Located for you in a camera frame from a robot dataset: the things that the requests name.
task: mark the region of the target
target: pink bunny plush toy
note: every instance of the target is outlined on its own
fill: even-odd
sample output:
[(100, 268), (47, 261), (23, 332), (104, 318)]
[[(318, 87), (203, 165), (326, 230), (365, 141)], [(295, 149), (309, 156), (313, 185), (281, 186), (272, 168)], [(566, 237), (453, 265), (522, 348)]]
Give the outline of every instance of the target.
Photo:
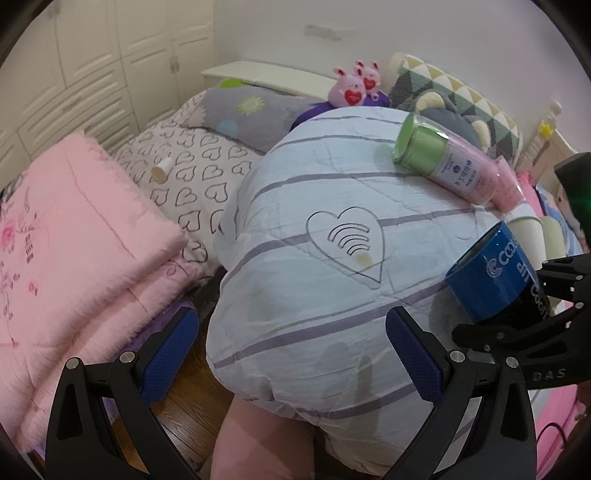
[(355, 62), (355, 73), (363, 77), (365, 90), (374, 101), (379, 99), (379, 86), (382, 85), (378, 70), (377, 62), (373, 61), (371, 67), (366, 67), (361, 60)]
[(336, 107), (359, 106), (365, 100), (365, 85), (358, 74), (346, 73), (342, 68), (335, 68), (339, 80), (329, 91), (329, 103)]

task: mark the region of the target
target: metal screw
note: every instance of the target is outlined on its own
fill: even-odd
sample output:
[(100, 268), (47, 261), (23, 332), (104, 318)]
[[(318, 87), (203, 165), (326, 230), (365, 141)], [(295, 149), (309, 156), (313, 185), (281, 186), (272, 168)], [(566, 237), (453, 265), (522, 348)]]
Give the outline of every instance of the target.
[(455, 363), (461, 364), (466, 359), (466, 355), (464, 355), (459, 350), (454, 350), (449, 354), (449, 358), (451, 358)]
[(80, 361), (77, 358), (70, 358), (67, 362), (66, 362), (66, 368), (68, 370), (74, 370), (78, 364), (80, 364)]
[(123, 352), (121, 355), (119, 355), (119, 360), (121, 360), (122, 363), (124, 364), (128, 364), (130, 362), (133, 362), (135, 358), (135, 353), (127, 351), (127, 352)]
[(511, 368), (517, 368), (519, 366), (519, 362), (514, 356), (508, 356), (505, 360), (506, 364), (509, 365)]

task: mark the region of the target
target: white wall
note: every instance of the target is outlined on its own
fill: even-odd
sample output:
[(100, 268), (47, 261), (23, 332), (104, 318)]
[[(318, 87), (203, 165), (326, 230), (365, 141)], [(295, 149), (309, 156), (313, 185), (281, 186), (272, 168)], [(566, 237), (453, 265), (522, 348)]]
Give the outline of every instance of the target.
[[(440, 66), (510, 114), (526, 140), (551, 100), (559, 129), (591, 150), (591, 83), (550, 20), (530, 0), (217, 0), (220, 63), (250, 59), (330, 74), (396, 51)], [(308, 23), (352, 27), (344, 41), (304, 35)]]

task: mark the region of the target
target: leg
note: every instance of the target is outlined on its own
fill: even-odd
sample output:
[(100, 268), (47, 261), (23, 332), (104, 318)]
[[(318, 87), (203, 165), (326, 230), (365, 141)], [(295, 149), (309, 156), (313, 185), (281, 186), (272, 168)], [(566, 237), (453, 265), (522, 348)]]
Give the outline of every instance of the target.
[(313, 426), (234, 397), (213, 450), (211, 480), (309, 480)]

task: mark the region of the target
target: green lid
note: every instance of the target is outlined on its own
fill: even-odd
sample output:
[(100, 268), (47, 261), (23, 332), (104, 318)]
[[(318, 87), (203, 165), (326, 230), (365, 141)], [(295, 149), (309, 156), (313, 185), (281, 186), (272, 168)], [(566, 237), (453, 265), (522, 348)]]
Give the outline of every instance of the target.
[(394, 147), (394, 161), (402, 162), (418, 173), (429, 176), (446, 153), (448, 136), (433, 124), (409, 114)]
[(409, 113), (400, 127), (398, 138), (396, 139), (396, 146), (394, 147), (393, 158), (395, 162), (402, 160), (402, 156), (406, 152), (408, 143), (413, 136), (414, 129), (417, 127), (417, 117), (413, 113)]

